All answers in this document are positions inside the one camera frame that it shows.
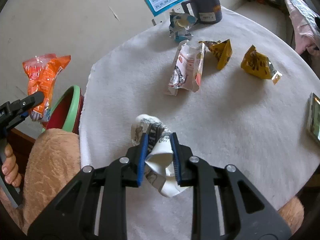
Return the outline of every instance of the dark gray mug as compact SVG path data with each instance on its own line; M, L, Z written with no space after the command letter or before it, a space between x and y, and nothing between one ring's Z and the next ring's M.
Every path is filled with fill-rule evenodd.
M187 4L191 8L195 17L203 24L213 24L221 21L222 11L219 0L187 0L181 3L185 13L189 13Z

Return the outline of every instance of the human hand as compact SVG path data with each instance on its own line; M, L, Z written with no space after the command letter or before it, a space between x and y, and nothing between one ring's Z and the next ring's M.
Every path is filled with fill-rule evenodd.
M16 157L13 154L10 144L7 144L4 149L6 160L3 163L1 170L5 175L4 179L8 184L12 184L14 187L19 187L21 183L21 174L18 173L18 165L16 163Z

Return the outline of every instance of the metal bolt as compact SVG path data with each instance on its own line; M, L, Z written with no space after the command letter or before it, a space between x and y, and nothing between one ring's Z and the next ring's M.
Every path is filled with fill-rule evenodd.
M83 169L82 169L83 172L85 173L89 173L92 171L92 167L91 166L84 166Z
M128 157L121 157L119 160L121 163L125 164L129 162L129 158Z
M198 163L199 162L199 157L197 156L191 156L189 158L189 161L191 161L192 163Z
M234 165L228 165L227 166L227 171L235 172L236 170L237 170L237 168Z

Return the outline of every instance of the orange plastic package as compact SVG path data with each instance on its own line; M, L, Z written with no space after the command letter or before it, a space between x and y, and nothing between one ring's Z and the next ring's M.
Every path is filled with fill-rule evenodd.
M70 60L70 55L57 57L55 54L45 54L22 63L29 78L28 96L37 91L44 93L44 101L31 109L30 117L33 121L39 120L42 123L48 121L56 77L66 68Z

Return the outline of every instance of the round table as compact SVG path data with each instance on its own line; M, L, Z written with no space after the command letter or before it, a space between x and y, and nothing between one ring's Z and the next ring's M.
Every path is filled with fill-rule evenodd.
M273 33L223 8L218 24L191 29L191 44L230 39L230 61L218 71L207 52L199 91L165 95L178 46L168 25L140 33L93 65L80 121L81 165L99 168L125 155L132 122L149 114L211 165L236 165L279 209L320 162L306 131L307 102L311 92L320 95L319 79ZM252 44L283 74L276 85L241 69ZM191 189L165 198L145 179L140 188L127 188L126 205L129 239L190 239Z

